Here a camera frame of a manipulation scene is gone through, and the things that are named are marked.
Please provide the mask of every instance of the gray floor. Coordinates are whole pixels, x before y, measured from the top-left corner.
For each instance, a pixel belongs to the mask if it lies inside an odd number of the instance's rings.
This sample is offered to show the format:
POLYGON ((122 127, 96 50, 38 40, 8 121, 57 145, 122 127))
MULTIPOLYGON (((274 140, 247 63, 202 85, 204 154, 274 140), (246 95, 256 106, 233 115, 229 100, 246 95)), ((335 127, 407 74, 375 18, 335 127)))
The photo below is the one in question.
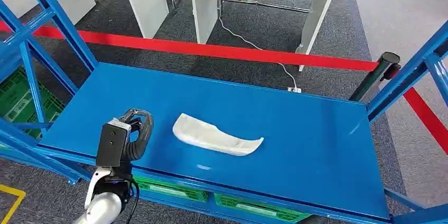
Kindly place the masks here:
MULTIPOLYGON (((282 4, 301 4, 291 0, 264 0, 282 4)), ((178 11, 169 16, 156 38, 195 41, 191 0, 182 0, 178 11)), ((255 42, 261 48, 294 51, 300 35, 297 29, 304 24, 304 16, 271 8, 229 4, 225 7, 225 24, 235 32, 255 42)), ((78 29, 140 36, 138 26, 127 0, 101 0, 78 25, 78 29)), ((61 67, 76 84, 81 85, 87 72, 64 41, 40 39, 61 67)), ((217 24, 209 43, 247 47, 217 24)), ((136 67, 179 72, 206 78, 243 82, 252 85, 285 89, 292 80, 277 64, 211 59, 182 54, 170 54, 89 45, 100 61, 136 67)), ((312 51, 335 57, 370 60, 370 53, 356 0, 333 0, 312 51)), ((320 68, 287 66, 304 92, 330 97, 347 98, 365 73, 320 68)), ((69 96, 49 73, 38 67, 38 78, 61 100, 69 96)), ((405 193, 386 116, 372 125, 381 177, 385 186, 405 193)), ((0 160, 0 184, 24 190, 27 195, 10 223, 67 223, 81 212, 86 193, 86 182, 69 186, 67 180, 51 172, 35 169, 7 160, 0 160)), ((407 211, 389 202, 392 213, 407 211)), ((201 214, 142 201, 132 223, 225 223, 201 214)))
MULTIPOLYGON (((448 0, 357 0, 372 58, 384 51, 405 63, 448 20, 448 0)), ((430 75, 416 86, 448 126, 446 104, 430 75)), ((424 206, 448 203, 448 156, 401 98, 387 117, 406 192, 424 206)))

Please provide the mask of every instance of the electrical outlet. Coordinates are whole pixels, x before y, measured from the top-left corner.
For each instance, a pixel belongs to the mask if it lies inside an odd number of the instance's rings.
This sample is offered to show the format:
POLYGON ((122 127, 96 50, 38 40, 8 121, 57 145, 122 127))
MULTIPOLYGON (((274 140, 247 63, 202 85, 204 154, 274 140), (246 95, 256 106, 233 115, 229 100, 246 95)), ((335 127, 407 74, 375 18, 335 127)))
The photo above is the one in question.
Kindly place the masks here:
POLYGON ((290 88, 290 87, 288 87, 288 91, 289 92, 295 92, 295 93, 301 93, 302 89, 301 88, 290 88))

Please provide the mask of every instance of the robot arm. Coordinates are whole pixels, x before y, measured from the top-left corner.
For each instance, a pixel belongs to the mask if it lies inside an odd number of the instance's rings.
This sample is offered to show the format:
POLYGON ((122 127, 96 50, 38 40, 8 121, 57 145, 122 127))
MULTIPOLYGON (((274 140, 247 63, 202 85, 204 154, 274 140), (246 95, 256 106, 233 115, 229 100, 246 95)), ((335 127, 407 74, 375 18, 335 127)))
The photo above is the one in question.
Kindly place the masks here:
POLYGON ((86 212, 73 224, 110 224, 125 209, 132 185, 136 200, 127 219, 130 222, 139 198, 138 184, 132 178, 131 161, 140 159, 146 149, 153 129, 153 116, 144 111, 129 109, 121 118, 112 119, 101 130, 96 158, 97 170, 89 183, 84 208, 86 212), (138 131, 137 140, 129 136, 138 131))

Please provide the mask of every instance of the red barrier tape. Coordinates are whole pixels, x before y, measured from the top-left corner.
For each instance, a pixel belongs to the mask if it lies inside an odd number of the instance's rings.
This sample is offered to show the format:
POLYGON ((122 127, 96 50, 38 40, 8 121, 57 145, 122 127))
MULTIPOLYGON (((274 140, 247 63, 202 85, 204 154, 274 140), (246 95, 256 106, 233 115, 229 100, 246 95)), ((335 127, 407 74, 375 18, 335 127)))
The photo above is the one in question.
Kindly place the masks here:
MULTIPOLYGON (((0 22, 0 31, 10 31, 9 27, 0 22)), ((310 67, 324 67, 358 71, 372 71, 377 62, 355 59, 324 57, 318 55, 305 55, 281 51, 260 51, 248 48, 237 48, 210 44, 197 44, 191 42, 169 41, 159 39, 136 38, 132 36, 114 35, 91 31, 78 31, 85 42, 105 44, 112 46, 153 50, 162 52, 182 53, 188 55, 201 55, 206 57, 239 59, 257 62, 303 64, 310 67)), ((64 39, 59 29, 42 26, 34 32, 36 36, 64 39)))
POLYGON ((403 96, 443 151, 448 154, 448 129, 445 128, 414 88, 410 88, 403 96))
MULTIPOLYGON (((0 31, 10 31, 4 22, 0 22, 0 31)), ((162 52, 174 52, 189 55, 201 55, 215 58, 239 59, 258 62, 279 62, 284 64, 303 64, 312 67, 324 67, 335 69, 349 69, 359 71, 372 71, 378 63, 354 59, 324 57, 317 55, 305 55, 279 51, 260 51, 248 48, 237 48, 209 44, 197 44, 190 42, 168 41, 158 39, 144 39, 132 36, 114 35, 91 31, 78 31, 85 42, 153 50, 162 52)), ((64 39, 61 32, 55 27, 42 26, 34 32, 36 36, 64 39)), ((434 136, 442 149, 448 154, 448 130, 431 111, 429 106, 415 91, 410 88, 404 97, 413 108, 429 132, 434 136)))

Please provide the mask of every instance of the white cable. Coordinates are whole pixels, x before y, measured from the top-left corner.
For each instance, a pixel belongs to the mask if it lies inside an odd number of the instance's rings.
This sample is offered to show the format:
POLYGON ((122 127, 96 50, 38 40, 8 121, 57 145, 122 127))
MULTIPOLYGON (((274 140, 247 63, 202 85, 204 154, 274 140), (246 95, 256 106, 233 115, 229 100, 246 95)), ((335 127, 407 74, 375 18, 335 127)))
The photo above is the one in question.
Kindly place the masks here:
MULTIPOLYGON (((247 41, 246 39, 244 39, 244 37, 242 37, 242 36, 240 36, 240 35, 237 35, 237 34, 235 34, 234 32, 232 32, 232 30, 230 30, 230 29, 224 27, 224 23, 222 22, 222 19, 221 19, 220 17, 219 17, 219 21, 221 22, 221 26, 222 26, 222 28, 225 29, 225 30, 227 30, 228 32, 230 32, 230 34, 232 34, 233 36, 236 36, 236 37, 238 37, 238 38, 241 38, 243 41, 245 41, 246 43, 252 45, 252 46, 255 47, 256 49, 259 49, 259 50, 261 50, 261 51, 263 50, 263 49, 259 48, 258 46, 256 46, 255 44, 253 44, 253 43, 247 41)), ((288 71, 286 71, 285 65, 282 64, 282 63, 277 63, 277 64, 279 64, 280 66, 282 66, 282 67, 283 67, 283 70, 286 72, 286 74, 289 75, 289 76, 291 77, 291 79, 293 79, 293 82, 294 82, 294 89, 298 89, 297 84, 295 83, 294 76, 292 76, 292 74, 290 74, 288 71)))

